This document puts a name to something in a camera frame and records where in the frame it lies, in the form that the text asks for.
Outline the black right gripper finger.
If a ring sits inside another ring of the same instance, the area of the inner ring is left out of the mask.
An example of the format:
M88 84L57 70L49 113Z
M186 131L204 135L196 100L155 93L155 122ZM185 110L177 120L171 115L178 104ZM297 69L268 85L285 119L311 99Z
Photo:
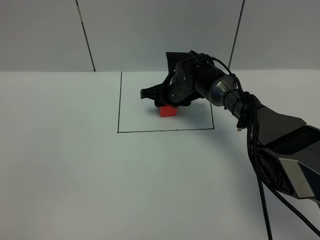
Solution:
M159 102L159 101L154 101L154 105L156 106L156 107L164 107L165 106L165 104L164 103L162 103L162 102Z
M163 92L162 85L158 84L149 88L144 88L140 90L141 99L150 99L156 102L163 102Z

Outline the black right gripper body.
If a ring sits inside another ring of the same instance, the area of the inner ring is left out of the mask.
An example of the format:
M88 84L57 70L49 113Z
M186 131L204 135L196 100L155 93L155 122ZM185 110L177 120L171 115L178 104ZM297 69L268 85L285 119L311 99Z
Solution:
M174 108L189 106L192 101L203 98L195 89L194 77L189 74L179 76L172 72L160 86L161 102Z

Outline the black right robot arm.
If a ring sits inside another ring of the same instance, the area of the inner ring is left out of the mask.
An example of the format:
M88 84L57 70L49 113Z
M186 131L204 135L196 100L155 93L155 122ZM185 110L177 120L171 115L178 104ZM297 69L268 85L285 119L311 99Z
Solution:
M167 52L168 76L142 89L157 107L188 106L207 99L237 119L247 131L250 161L261 180L296 199L320 200L320 131L298 117L277 113L244 91L237 76L204 53Z

